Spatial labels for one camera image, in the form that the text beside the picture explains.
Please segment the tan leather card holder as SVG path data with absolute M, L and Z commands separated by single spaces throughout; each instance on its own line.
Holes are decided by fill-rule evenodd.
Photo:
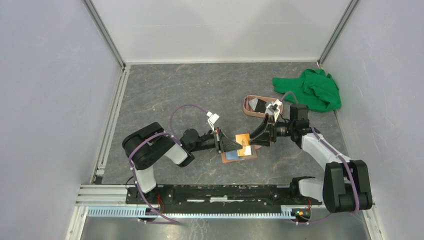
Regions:
M 257 150 L 260 149 L 260 148 L 261 148 L 261 146 L 253 145 L 252 146 L 252 154 L 246 155 L 246 156 L 239 156 L 237 150 L 225 152 L 225 153 L 222 153 L 220 155 L 221 161 L 222 161 L 222 163 L 226 164 L 226 163 L 256 159 L 258 157 Z

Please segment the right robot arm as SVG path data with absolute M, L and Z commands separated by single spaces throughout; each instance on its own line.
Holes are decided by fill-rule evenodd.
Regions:
M 294 178 L 289 199 L 302 204 L 309 197 L 322 202 L 330 213 L 369 210 L 373 206 L 368 166 L 363 160 L 352 160 L 336 150 L 310 124 L 309 108 L 294 103 L 289 119 L 266 114 L 262 123 L 250 134 L 250 144 L 270 146 L 278 137 L 289 137 L 308 153 L 324 170 L 323 180 L 315 177 Z

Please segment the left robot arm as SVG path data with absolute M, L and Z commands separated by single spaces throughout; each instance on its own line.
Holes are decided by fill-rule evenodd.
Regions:
M 131 172 L 138 188 L 138 197 L 145 204 L 153 203 L 157 198 L 157 181 L 153 165 L 165 157 L 183 168 L 189 165 L 195 156 L 192 152 L 214 149 L 219 154 L 240 150 L 243 146 L 228 138 L 220 127 L 209 130 L 203 135 L 189 128 L 177 141 L 170 132 L 166 132 L 158 123 L 128 135 L 122 141 L 125 155 L 128 157 Z

